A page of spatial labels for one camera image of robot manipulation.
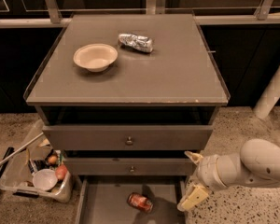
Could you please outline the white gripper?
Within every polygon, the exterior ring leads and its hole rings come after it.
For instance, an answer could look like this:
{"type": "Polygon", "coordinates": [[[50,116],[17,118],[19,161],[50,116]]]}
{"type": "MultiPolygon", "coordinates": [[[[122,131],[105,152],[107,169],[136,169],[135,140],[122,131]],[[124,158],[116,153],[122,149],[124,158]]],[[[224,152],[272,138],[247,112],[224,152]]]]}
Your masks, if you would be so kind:
{"type": "Polygon", "coordinates": [[[199,153],[191,151],[185,151],[185,155],[194,164],[199,163],[196,170],[196,176],[203,185],[191,183],[188,186],[186,193],[177,205],[177,209],[182,212],[189,211],[195,205],[204,201],[209,196],[208,189],[219,191],[227,188],[218,175],[218,155],[204,157],[199,153]]]}

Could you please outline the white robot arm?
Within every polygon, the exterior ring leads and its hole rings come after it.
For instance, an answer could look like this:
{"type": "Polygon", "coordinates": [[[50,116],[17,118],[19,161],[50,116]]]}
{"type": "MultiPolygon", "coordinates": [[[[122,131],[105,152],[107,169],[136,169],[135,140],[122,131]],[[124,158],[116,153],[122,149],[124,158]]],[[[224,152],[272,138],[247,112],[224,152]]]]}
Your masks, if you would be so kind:
{"type": "Polygon", "coordinates": [[[177,209],[189,211],[216,191],[232,186],[280,188],[280,147],[254,138],[244,142],[239,151],[203,156],[187,151],[196,165],[177,209]]]}

